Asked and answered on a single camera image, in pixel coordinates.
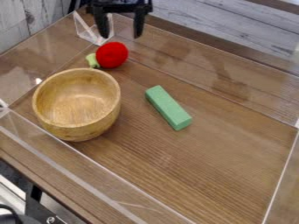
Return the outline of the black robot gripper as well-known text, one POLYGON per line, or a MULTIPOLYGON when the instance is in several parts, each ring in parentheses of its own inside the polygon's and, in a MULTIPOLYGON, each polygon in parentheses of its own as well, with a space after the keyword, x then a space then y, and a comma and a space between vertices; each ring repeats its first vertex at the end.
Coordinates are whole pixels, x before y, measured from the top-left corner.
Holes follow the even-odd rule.
MULTIPOLYGON (((87 13, 93 13, 95 7, 103 7, 108 12, 128 13, 133 12, 137 7, 144 7, 145 12, 153 11, 152 0, 88 0, 87 13)), ((108 15, 105 13, 93 13, 95 22, 97 25, 97 31, 100 36, 107 39, 109 35, 108 15)), ((143 35, 145 23, 145 13, 137 11, 135 13, 135 38, 137 39, 143 35)))

